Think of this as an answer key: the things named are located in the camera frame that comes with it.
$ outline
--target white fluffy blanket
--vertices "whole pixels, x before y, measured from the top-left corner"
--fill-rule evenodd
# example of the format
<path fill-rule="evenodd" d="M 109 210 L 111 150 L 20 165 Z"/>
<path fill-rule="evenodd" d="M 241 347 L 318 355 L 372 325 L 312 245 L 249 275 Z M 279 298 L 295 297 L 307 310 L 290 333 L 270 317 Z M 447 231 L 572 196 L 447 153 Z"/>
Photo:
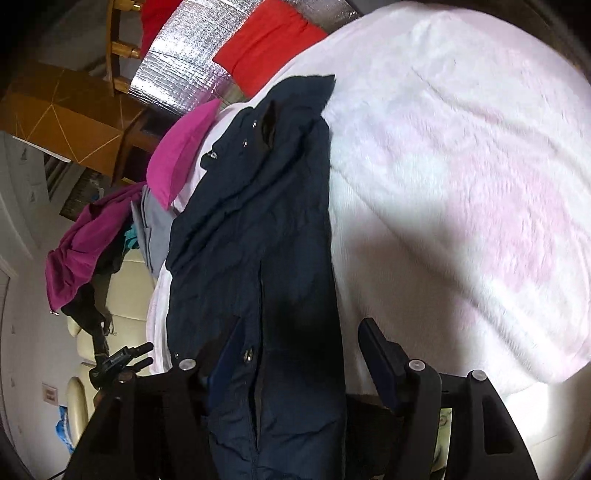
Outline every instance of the white fluffy blanket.
<path fill-rule="evenodd" d="M 583 93 L 453 10 L 386 7 L 226 109 L 197 154 L 281 79 L 335 74 L 323 116 L 350 393 L 375 391 L 357 344 L 365 316 L 439 371 L 485 370 L 501 394 L 565 380 L 589 361 L 591 93 L 527 40 Z M 196 165 L 178 209 L 203 173 Z M 169 279 L 150 308 L 148 338 L 164 352 L 154 371 L 168 365 Z"/>

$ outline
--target gray cloth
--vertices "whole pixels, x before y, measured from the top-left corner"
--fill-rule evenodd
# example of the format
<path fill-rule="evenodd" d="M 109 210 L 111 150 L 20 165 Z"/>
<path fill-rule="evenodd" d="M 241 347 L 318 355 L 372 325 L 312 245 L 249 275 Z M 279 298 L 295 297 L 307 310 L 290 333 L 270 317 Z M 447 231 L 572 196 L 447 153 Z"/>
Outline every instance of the gray cloth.
<path fill-rule="evenodd" d="M 158 278 L 168 255 L 170 227 L 175 215 L 160 206 L 147 185 L 142 189 L 139 203 L 131 202 L 131 214 L 138 234 L 139 250 L 152 276 Z"/>

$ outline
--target beige leather couch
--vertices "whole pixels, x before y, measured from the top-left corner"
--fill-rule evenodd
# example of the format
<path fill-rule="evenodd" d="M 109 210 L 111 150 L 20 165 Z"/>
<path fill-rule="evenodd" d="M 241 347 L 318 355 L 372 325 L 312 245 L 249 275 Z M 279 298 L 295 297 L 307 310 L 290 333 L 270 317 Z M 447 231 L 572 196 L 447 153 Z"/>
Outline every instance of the beige leather couch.
<path fill-rule="evenodd" d="M 97 309 L 113 319 L 113 333 L 107 336 L 109 353 L 112 355 L 124 346 L 136 347 L 145 343 L 145 322 L 154 280 L 139 250 L 129 251 L 116 274 L 95 277 L 93 285 Z M 93 399 L 96 390 L 88 376 L 90 369 L 95 366 L 95 354 L 90 335 L 70 317 L 67 318 L 67 325 L 70 334 L 76 338 L 78 354 L 82 357 L 78 376 L 72 377 L 67 387 L 70 434 L 76 446 L 95 411 Z M 149 375 L 149 371 L 146 368 L 139 374 Z"/>

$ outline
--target white wall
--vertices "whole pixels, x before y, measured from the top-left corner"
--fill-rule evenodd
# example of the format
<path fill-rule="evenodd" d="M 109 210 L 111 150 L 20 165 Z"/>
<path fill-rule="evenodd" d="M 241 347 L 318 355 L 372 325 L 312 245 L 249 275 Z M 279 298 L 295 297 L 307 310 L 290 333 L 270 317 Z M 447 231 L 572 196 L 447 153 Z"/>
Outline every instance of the white wall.
<path fill-rule="evenodd" d="M 29 201 L 43 159 L 33 152 L 22 160 L 10 140 L 0 138 L 0 268 L 10 276 L 0 373 L 13 443 L 43 480 L 65 468 L 69 454 L 55 433 L 58 409 L 43 402 L 41 384 L 57 387 L 64 404 L 66 384 L 80 364 L 65 318 L 49 312 L 44 276 L 47 252 L 72 223 L 42 195 Z"/>

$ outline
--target jacket snap button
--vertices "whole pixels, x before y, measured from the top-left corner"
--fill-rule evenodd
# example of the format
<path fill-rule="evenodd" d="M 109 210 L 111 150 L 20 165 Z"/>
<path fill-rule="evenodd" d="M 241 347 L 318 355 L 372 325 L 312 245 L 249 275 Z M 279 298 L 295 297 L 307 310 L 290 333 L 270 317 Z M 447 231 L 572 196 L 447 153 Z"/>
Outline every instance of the jacket snap button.
<path fill-rule="evenodd" d="M 252 362 L 252 348 L 244 352 L 244 363 L 249 364 L 250 362 Z"/>

